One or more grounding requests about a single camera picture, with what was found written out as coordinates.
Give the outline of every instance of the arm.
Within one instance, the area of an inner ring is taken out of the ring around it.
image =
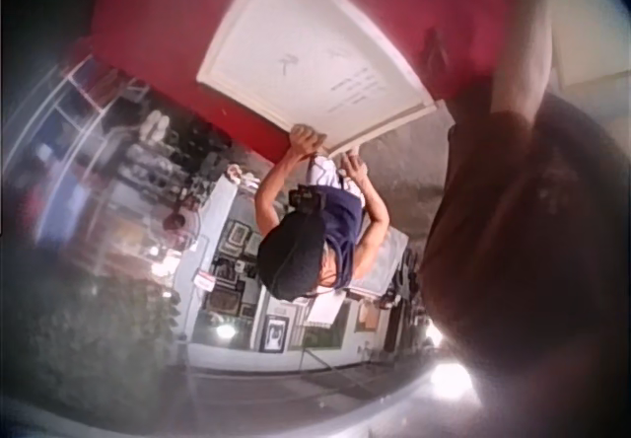
[[[290,148],[258,187],[254,197],[254,210],[256,212],[256,224],[263,237],[267,236],[280,223],[278,214],[274,209],[274,200],[283,189],[285,180],[294,171],[301,159],[302,157]]]
[[[323,135],[303,125],[296,125],[292,129],[289,134],[289,150],[269,171],[254,197],[256,224],[263,237],[280,223],[274,209],[274,200],[283,189],[285,180],[306,156],[315,153],[321,147],[324,138]]]
[[[368,178],[366,164],[359,157],[351,155],[343,157],[342,166],[348,177],[362,190],[366,198],[366,210],[371,220],[371,224],[355,250],[353,278],[361,278],[368,273],[375,262],[379,247],[386,238],[390,217],[387,214],[386,204]]]
[[[509,22],[491,112],[515,112],[534,122],[552,66],[549,0],[516,0]]]

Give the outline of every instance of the black cap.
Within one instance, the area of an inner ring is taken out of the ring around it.
[[[324,239],[319,215],[286,215],[258,248],[258,275],[269,293],[292,302],[312,291],[322,266]]]

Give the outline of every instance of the light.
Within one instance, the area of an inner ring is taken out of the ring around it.
[[[439,364],[432,372],[430,380],[440,399],[457,401],[473,389],[468,372],[460,364]]]
[[[237,330],[232,325],[219,325],[216,331],[222,339],[232,339],[237,334]]]
[[[166,277],[169,275],[169,269],[162,263],[153,263],[151,265],[151,273],[157,277]]]
[[[434,325],[434,322],[431,320],[425,330],[425,335],[430,338],[434,347],[440,346],[443,341],[443,334],[438,330],[438,328],[436,328],[436,325]]]
[[[167,277],[173,275],[179,265],[180,256],[172,252],[168,252],[162,263],[154,263],[151,265],[151,273],[157,277]]]

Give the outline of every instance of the fan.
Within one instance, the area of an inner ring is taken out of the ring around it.
[[[150,236],[163,246],[184,252],[199,236],[199,214],[180,205],[170,208],[157,204],[149,213]]]

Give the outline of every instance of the hand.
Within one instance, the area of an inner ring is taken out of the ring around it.
[[[342,169],[346,172],[346,177],[357,185],[368,179],[368,167],[359,155],[342,155]]]
[[[291,150],[298,156],[306,157],[317,152],[326,140],[326,135],[318,134],[307,125],[296,124],[289,133]]]

